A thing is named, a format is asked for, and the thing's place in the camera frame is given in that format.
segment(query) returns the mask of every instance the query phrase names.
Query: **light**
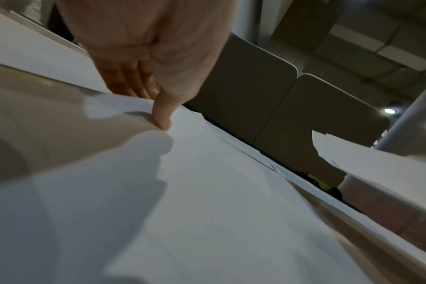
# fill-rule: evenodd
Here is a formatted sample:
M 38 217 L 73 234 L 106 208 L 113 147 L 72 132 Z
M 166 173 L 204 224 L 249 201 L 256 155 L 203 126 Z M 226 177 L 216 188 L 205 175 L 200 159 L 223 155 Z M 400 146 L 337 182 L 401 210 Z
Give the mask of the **light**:
M 397 113 L 395 109 L 390 109 L 390 108 L 384 109 L 384 112 L 386 112 L 387 114 L 396 114 Z

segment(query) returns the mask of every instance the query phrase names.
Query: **ceiling light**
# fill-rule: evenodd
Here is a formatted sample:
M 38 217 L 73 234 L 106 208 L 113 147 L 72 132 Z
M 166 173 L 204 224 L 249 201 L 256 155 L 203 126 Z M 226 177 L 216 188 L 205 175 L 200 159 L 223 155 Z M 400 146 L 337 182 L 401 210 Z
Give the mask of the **ceiling light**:
M 395 109 L 390 109 L 390 108 L 385 108 L 384 112 L 386 112 L 387 114 L 396 114 L 397 111 Z

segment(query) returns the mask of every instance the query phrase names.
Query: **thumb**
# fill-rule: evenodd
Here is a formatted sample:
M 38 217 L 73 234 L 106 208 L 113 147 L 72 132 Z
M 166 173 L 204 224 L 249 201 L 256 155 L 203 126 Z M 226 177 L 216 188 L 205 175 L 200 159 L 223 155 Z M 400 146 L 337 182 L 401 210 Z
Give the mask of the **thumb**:
M 171 128 L 171 115 L 178 107 L 193 97 L 194 96 L 177 96 L 161 89 L 155 99 L 152 109 L 152 116 L 155 122 L 157 122 L 157 125 L 165 131 Z

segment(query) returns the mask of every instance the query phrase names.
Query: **human hand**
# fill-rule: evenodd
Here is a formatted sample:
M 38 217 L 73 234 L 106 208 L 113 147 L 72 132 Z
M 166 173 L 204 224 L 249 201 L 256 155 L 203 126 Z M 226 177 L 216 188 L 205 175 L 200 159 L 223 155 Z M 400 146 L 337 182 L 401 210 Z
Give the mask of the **human hand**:
M 198 93 L 218 59 L 239 0 L 57 0 L 57 5 L 107 88 L 155 100 L 152 115 L 167 130 L 171 114 Z

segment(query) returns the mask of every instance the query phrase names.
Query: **finger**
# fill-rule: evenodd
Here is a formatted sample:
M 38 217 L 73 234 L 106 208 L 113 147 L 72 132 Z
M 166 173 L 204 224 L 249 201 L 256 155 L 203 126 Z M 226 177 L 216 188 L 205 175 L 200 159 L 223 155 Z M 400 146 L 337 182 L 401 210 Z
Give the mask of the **finger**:
M 141 80 L 143 81 L 144 88 L 146 88 L 146 91 L 151 97 L 151 99 L 155 100 L 159 91 L 157 87 L 157 81 L 155 80 L 155 77 L 152 74 L 151 64 L 149 60 L 140 60 L 138 62 L 138 69 L 140 71 Z
M 118 95 L 128 95 L 131 97 L 137 96 L 127 83 L 121 71 L 120 64 L 95 59 L 93 62 L 102 79 L 104 80 L 105 85 L 112 93 Z
M 189 101 L 194 96 L 176 96 L 169 94 L 164 89 L 161 89 L 157 95 L 154 108 L 152 109 L 152 116 L 155 122 L 163 130 L 171 128 L 171 115 L 183 103 Z
M 121 70 L 127 80 L 127 83 L 135 94 L 137 94 L 140 98 L 150 99 L 146 89 L 144 88 L 143 82 L 141 81 L 140 72 L 138 71 L 138 61 L 134 59 L 121 63 Z

